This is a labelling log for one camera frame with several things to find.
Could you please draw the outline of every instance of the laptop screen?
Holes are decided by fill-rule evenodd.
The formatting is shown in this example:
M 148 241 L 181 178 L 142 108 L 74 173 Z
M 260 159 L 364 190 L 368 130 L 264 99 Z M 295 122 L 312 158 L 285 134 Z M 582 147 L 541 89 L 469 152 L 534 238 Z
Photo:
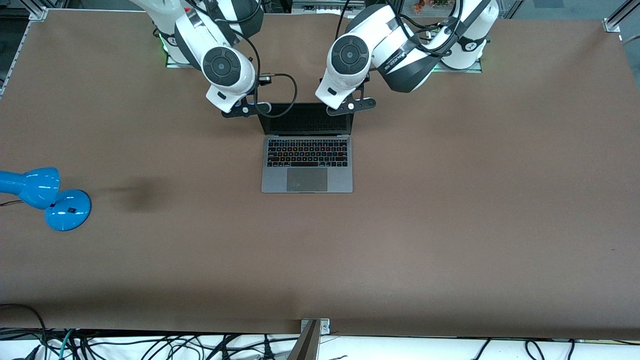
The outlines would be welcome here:
M 269 114 L 279 114 L 289 103 L 271 103 Z M 291 110 L 275 119 L 258 115 L 266 135 L 350 135 L 353 114 L 329 116 L 326 105 L 321 102 L 297 102 Z

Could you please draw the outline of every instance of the blue lamp base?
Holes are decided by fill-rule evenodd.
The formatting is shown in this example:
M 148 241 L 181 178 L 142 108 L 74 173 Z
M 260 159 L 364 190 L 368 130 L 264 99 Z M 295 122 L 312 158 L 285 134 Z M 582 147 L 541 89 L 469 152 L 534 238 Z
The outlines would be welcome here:
M 44 221 L 56 231 L 69 231 L 83 224 L 91 212 L 91 199 L 84 191 L 71 189 L 58 194 L 44 210 Z

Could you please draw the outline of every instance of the gray circular joint cover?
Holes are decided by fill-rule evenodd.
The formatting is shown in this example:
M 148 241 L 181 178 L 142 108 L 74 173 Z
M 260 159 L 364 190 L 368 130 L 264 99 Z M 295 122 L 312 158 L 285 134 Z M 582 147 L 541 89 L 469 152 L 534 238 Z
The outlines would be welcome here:
M 216 85 L 231 86 L 240 80 L 240 59 L 225 47 L 214 47 L 204 55 L 202 72 Z
M 333 46 L 331 65 L 340 74 L 358 74 L 369 61 L 367 44 L 354 35 L 340 38 Z

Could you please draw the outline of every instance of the white floor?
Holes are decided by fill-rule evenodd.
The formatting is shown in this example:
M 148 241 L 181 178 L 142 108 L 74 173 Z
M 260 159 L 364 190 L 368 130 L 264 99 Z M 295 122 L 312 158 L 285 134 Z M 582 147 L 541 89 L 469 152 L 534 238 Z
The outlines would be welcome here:
M 295 335 L 273 335 L 269 338 L 289 338 Z M 127 343 L 139 340 L 158 340 L 161 337 L 144 338 L 101 338 L 94 339 L 91 343 L 103 341 L 113 343 Z M 205 346 L 214 347 L 222 336 L 201 336 L 200 341 Z M 245 335 L 230 343 L 230 347 L 245 347 L 254 343 L 262 343 L 262 335 Z M 288 352 L 295 341 L 284 341 L 271 344 L 275 354 Z M 318 354 L 318 360 L 336 360 L 347 356 L 345 360 L 473 360 L 484 340 L 462 340 L 442 338 L 377 338 L 365 336 L 323 336 Z M 52 345 L 59 346 L 57 341 Z M 570 344 L 562 342 L 538 341 L 545 360 L 564 360 L 567 358 Z M 14 360 L 26 357 L 36 346 L 38 340 L 11 340 L 0 341 L 0 360 Z M 135 345 L 95 345 L 92 347 L 99 355 L 107 360 L 140 360 L 142 355 L 153 343 Z M 256 347 L 261 352 L 264 347 Z M 530 349 L 537 356 L 533 346 Z M 155 360 L 164 360 L 169 356 L 169 347 L 165 347 Z M 238 353 L 235 360 L 256 359 L 260 354 L 257 351 L 247 350 Z M 37 360 L 44 358 L 44 350 L 38 351 Z M 48 359 L 55 360 L 52 352 Z M 198 360 L 202 354 L 196 350 L 182 348 L 173 356 L 174 360 Z M 530 357 L 524 350 L 524 341 L 517 340 L 492 340 L 480 360 L 527 360 Z M 601 343 L 576 343 L 571 360 L 638 360 L 640 359 L 640 346 L 601 344 Z M 217 354 L 213 360 L 221 360 L 221 354 Z

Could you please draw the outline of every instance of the gray floor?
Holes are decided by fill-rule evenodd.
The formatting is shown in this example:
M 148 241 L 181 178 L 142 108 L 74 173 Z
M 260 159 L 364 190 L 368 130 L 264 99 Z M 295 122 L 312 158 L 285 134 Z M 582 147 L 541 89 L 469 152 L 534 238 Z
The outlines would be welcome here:
M 525 1 L 514 19 L 597 19 L 609 16 L 623 0 L 532 0 Z M 71 8 L 137 10 L 128 0 L 70 0 Z M 4 19 L 0 10 L 0 79 L 6 77 L 13 54 L 20 42 L 26 23 L 23 20 Z M 623 39 L 640 33 L 640 9 L 621 25 Z M 629 65 L 640 88 L 640 40 L 625 46 Z

